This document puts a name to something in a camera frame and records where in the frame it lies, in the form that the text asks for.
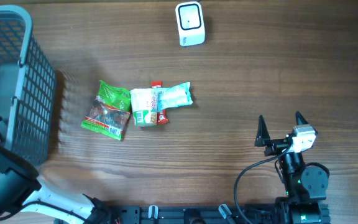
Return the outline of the light blue snack packet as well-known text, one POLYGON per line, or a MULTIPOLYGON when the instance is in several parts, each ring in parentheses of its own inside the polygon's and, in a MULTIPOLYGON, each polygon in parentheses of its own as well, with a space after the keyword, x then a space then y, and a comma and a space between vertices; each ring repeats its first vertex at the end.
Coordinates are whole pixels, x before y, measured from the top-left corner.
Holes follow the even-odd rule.
POLYGON ((193 100, 191 98, 190 85, 190 82, 185 82, 170 88, 155 87, 154 90, 158 94, 158 112, 167 108, 192 105, 193 100))

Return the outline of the green instant noodle cup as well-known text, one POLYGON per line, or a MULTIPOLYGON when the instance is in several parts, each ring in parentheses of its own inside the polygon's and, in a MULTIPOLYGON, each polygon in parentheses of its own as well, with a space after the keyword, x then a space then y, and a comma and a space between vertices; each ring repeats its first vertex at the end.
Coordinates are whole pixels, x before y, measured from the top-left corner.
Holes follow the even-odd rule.
POLYGON ((132 114, 136 126, 157 124, 158 93, 153 88, 136 88, 130 91, 132 114))

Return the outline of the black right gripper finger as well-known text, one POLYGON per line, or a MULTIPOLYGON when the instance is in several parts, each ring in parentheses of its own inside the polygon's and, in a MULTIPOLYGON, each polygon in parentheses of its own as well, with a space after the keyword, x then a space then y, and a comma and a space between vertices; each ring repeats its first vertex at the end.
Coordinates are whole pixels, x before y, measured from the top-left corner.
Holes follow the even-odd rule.
POLYGON ((295 119, 296 119, 297 126, 309 124, 309 122, 307 122, 307 120, 303 117, 303 115, 299 111, 295 113, 295 119))
POLYGON ((270 135, 269 132, 267 131, 267 126, 264 117, 260 115, 258 120, 258 130, 255 137, 254 146, 262 147, 262 146, 268 146, 269 144, 270 144, 270 135))

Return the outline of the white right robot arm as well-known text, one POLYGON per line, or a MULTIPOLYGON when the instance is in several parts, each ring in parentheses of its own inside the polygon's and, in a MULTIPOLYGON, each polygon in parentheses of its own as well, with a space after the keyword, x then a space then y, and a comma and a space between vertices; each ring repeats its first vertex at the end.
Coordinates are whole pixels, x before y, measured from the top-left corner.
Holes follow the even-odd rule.
POLYGON ((329 170, 317 162, 306 163, 302 153, 311 149, 318 135, 299 111, 296 126, 285 138, 271 139, 263 116, 259 116, 255 146, 264 147, 265 156, 277 156, 276 171, 284 184, 286 197, 275 200, 272 223, 331 222, 329 208, 323 203, 329 185, 329 170))

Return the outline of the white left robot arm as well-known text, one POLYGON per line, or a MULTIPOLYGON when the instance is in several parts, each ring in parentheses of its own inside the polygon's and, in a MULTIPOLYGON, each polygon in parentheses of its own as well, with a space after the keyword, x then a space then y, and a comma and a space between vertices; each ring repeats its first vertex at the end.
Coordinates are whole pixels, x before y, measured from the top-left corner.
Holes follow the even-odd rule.
POLYGON ((0 146, 0 222, 20 212, 67 223, 112 223, 112 211, 100 200, 44 182, 32 164, 0 146))

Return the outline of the grey plastic shopping basket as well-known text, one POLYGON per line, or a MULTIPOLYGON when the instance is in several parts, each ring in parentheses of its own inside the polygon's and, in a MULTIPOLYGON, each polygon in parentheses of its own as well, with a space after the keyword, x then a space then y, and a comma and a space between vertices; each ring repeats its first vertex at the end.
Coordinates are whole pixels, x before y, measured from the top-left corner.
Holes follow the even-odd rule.
POLYGON ((30 14, 0 6, 0 143, 33 166, 47 160, 56 87, 30 14))

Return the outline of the green snack bag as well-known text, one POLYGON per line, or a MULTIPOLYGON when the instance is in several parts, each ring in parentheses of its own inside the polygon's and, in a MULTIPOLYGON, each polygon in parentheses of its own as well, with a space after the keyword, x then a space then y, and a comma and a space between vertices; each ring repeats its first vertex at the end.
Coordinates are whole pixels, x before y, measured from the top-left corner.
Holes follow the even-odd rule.
POLYGON ((101 80, 96 98, 81 127, 120 141, 130 115, 130 92, 101 80))

